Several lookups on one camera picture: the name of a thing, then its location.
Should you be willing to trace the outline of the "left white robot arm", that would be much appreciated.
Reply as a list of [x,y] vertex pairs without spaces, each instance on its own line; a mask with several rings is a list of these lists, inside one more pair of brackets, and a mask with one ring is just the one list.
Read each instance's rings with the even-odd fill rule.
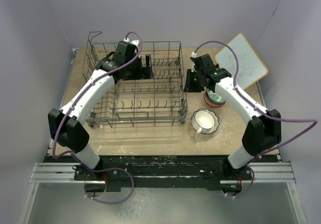
[[67,153],[86,166],[85,173],[92,180],[103,175],[102,160],[89,146],[89,134],[83,125],[95,105],[117,81],[141,71],[141,46],[140,40],[125,38],[118,42],[116,50],[97,63],[80,91],[60,110],[52,109],[48,113],[52,156],[60,157],[56,154],[57,145],[65,147]]

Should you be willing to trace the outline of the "green leaf patterned bowl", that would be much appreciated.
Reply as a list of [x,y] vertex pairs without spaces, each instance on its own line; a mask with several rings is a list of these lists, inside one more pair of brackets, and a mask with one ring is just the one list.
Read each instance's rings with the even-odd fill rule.
[[224,98],[212,92],[210,89],[207,89],[207,96],[212,102],[216,102],[217,104],[222,104],[226,102]]

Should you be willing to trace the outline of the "orange red patterned bowl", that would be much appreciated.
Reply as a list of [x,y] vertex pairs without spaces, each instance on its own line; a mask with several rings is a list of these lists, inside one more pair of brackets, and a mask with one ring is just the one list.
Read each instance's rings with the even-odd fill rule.
[[204,95],[204,101],[210,107],[221,107],[225,104],[225,103],[213,103],[205,95]]

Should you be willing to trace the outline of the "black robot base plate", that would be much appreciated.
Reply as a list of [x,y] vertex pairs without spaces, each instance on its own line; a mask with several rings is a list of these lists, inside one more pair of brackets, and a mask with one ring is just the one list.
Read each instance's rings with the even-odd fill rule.
[[249,167],[227,168],[226,155],[101,156],[102,172],[74,165],[74,178],[89,184],[102,182],[108,192],[122,188],[204,188],[240,190],[251,180]]

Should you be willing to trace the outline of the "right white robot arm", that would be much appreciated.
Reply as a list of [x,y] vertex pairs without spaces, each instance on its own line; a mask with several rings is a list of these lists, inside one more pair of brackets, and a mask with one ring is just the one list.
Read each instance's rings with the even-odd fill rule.
[[224,68],[216,69],[209,54],[191,54],[193,68],[187,70],[184,92],[201,92],[209,89],[224,98],[244,121],[246,129],[242,145],[227,158],[223,174],[235,179],[241,168],[254,157],[276,146],[281,141],[281,123],[277,121],[280,113],[252,99]]

